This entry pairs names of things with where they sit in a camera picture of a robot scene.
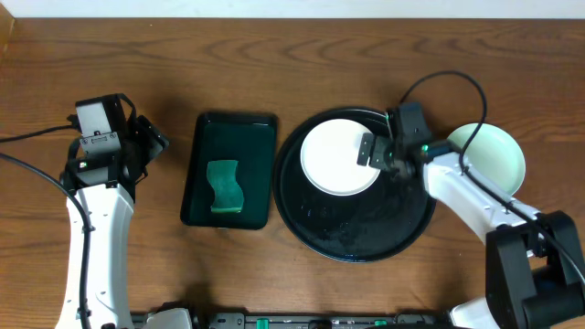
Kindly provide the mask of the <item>white pinkish plate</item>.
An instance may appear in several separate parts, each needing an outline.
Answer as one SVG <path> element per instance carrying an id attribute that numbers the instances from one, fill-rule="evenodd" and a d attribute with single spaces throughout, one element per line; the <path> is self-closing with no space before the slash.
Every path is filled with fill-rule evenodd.
<path id="1" fill-rule="evenodd" d="M 371 131 L 348 119 L 317 124 L 305 136 L 300 162 L 306 178 L 319 190 L 333 196 L 352 196 L 368 189 L 379 169 L 359 165 L 362 137 Z"/>

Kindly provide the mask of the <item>mint plate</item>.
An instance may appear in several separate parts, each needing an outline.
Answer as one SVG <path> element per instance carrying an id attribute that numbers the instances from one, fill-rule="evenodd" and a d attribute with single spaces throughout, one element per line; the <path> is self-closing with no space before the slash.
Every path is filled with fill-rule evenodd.
<path id="1" fill-rule="evenodd" d="M 511 196 L 523 184 L 526 174 L 519 144 L 506 131 L 488 123 L 481 126 L 467 148 L 465 162 Z"/>

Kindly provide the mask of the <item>green scrub sponge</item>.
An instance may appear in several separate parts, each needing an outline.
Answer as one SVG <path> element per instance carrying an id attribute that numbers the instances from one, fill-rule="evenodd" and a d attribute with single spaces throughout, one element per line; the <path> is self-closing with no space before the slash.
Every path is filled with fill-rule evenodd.
<path id="1" fill-rule="evenodd" d="M 212 213 L 239 213 L 243 209 L 244 195 L 237 182 L 238 164 L 237 160 L 217 160 L 207 164 L 207 181 L 214 192 Z"/>

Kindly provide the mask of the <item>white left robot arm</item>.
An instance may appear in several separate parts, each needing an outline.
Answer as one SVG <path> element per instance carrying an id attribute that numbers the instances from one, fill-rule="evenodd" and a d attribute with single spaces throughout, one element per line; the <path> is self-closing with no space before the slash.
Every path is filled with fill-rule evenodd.
<path id="1" fill-rule="evenodd" d="M 59 328 L 133 328 L 127 249 L 135 188 L 168 145 L 144 117 L 81 116 L 61 185 L 68 193 L 69 265 Z"/>

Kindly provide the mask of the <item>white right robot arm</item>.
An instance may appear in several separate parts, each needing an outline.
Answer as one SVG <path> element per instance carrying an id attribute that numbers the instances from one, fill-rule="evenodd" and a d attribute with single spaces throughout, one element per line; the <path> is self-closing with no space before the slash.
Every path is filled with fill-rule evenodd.
<path id="1" fill-rule="evenodd" d="M 452 326 L 550 328 L 583 316 L 584 259 L 571 217 L 518 201 L 461 147 L 433 140 L 417 103 L 388 111 L 386 125 L 388 135 L 358 135 L 358 164 L 420 181 L 485 245 L 485 295 L 453 307 Z"/>

